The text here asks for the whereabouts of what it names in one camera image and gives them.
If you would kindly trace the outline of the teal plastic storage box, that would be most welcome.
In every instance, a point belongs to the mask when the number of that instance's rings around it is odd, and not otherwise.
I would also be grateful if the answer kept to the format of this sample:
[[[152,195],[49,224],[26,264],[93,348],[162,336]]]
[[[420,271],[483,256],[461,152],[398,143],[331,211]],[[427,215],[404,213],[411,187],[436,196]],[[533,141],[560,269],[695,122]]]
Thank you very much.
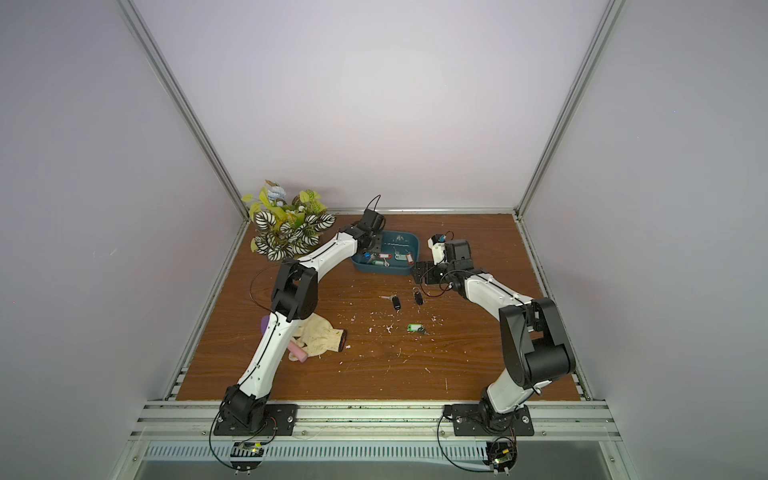
[[[372,244],[351,257],[363,273],[409,276],[419,258],[420,242],[410,232],[383,230]]]

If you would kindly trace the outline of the green tag key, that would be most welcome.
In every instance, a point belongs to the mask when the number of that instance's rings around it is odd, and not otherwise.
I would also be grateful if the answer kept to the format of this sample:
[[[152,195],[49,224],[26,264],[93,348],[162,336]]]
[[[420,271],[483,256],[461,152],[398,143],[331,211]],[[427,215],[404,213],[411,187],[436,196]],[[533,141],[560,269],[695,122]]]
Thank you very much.
[[[407,332],[411,334],[425,335],[427,330],[422,324],[409,324],[407,326]]]

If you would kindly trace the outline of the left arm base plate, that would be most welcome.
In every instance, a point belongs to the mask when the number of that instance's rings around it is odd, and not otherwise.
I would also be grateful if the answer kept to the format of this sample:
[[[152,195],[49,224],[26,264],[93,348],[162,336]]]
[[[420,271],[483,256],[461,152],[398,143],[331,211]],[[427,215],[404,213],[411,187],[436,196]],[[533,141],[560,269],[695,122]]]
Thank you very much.
[[[223,436],[291,436],[297,420],[298,405],[267,403],[247,411],[244,407],[225,404],[216,420],[213,435]]]

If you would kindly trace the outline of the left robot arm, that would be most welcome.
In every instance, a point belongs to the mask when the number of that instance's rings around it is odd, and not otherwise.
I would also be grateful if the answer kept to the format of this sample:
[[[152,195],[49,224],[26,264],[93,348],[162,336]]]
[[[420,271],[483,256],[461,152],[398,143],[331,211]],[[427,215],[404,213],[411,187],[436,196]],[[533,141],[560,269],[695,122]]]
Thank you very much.
[[[262,426],[276,372],[294,332],[317,307],[320,281],[369,247],[382,230],[381,221],[360,220],[342,228],[317,251],[281,264],[266,331],[246,371],[226,390],[218,413],[223,422],[233,421],[251,432]]]

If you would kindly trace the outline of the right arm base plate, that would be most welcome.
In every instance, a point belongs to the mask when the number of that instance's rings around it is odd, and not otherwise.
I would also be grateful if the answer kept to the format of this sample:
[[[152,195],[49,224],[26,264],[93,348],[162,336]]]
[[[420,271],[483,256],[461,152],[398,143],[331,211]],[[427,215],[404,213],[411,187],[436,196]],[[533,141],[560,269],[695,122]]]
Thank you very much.
[[[489,404],[459,403],[443,407],[443,418],[449,421],[457,437],[522,436],[535,434],[527,406],[508,413],[498,413]]]

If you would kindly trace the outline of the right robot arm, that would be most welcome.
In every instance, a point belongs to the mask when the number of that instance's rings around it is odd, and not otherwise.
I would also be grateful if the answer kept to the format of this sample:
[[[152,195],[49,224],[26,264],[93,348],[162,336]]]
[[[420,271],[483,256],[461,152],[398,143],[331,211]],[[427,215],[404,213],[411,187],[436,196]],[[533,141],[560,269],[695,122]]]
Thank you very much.
[[[523,295],[476,267],[466,240],[435,235],[428,247],[432,260],[417,281],[458,293],[499,323],[504,370],[486,387],[482,414],[510,414],[574,373],[576,358],[554,300]]]

